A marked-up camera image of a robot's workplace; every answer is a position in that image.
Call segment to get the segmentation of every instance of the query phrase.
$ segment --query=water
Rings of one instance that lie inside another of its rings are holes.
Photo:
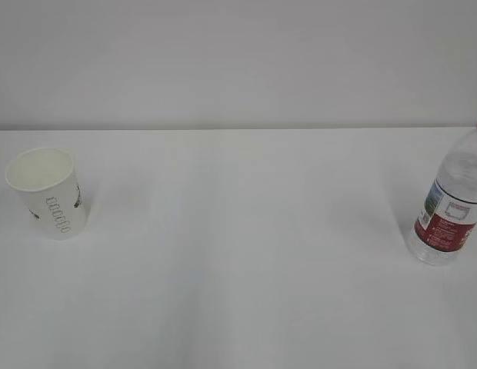
[[[468,136],[445,156],[437,174],[437,182],[452,197],[477,203],[477,132]],[[416,234],[414,227],[407,245],[418,259],[431,265],[448,264],[460,252],[442,252],[428,246]]]

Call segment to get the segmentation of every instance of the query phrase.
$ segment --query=water bottle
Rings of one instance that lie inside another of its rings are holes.
[[[408,249],[427,264],[448,264],[464,246],[476,222],[477,127],[444,157],[407,239]]]

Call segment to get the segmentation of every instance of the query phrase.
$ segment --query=cup rim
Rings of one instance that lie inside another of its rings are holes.
[[[62,177],[60,180],[58,180],[57,182],[54,182],[53,184],[50,184],[48,186],[45,186],[45,187],[42,187],[42,188],[36,188],[35,190],[32,190],[32,189],[27,189],[27,188],[21,188],[21,187],[18,187],[18,186],[14,186],[10,181],[9,181],[9,178],[8,178],[8,173],[9,173],[9,169],[11,168],[11,166],[18,160],[20,159],[22,156],[25,156],[25,155],[28,155],[28,154],[31,154],[32,152],[34,151],[40,151],[40,150],[54,150],[54,151],[59,151],[61,152],[62,154],[66,154],[68,155],[69,157],[69,160],[71,161],[71,167],[68,171],[68,174],[65,175],[64,177]],[[35,192],[42,192],[42,191],[45,191],[45,190],[48,190],[50,188],[53,188],[59,184],[61,184],[62,182],[64,182],[71,174],[72,172],[75,170],[75,159],[73,158],[73,156],[71,155],[70,152],[66,151],[66,150],[62,150],[60,148],[53,148],[53,147],[44,147],[44,146],[41,146],[39,148],[31,148],[30,150],[27,150],[27,151],[23,151],[23,152],[20,152],[18,155],[16,155],[13,159],[11,159],[11,161],[8,163],[8,166],[6,167],[5,169],[5,180],[6,180],[6,183],[9,185],[9,187],[17,190],[17,191],[20,191],[20,192],[30,192],[30,193],[35,193]]]

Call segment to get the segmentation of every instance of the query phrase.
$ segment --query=red label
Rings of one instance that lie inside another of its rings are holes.
[[[434,214],[426,230],[418,219],[415,223],[416,234],[428,246],[437,250],[450,252],[457,251],[468,239],[475,224],[456,224],[440,218]]]
[[[437,181],[425,199],[415,232],[428,246],[444,252],[457,251],[477,222],[477,204],[447,194]]]

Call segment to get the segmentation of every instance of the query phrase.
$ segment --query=white wall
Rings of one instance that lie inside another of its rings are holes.
[[[0,128],[476,117],[477,0],[0,0]]]

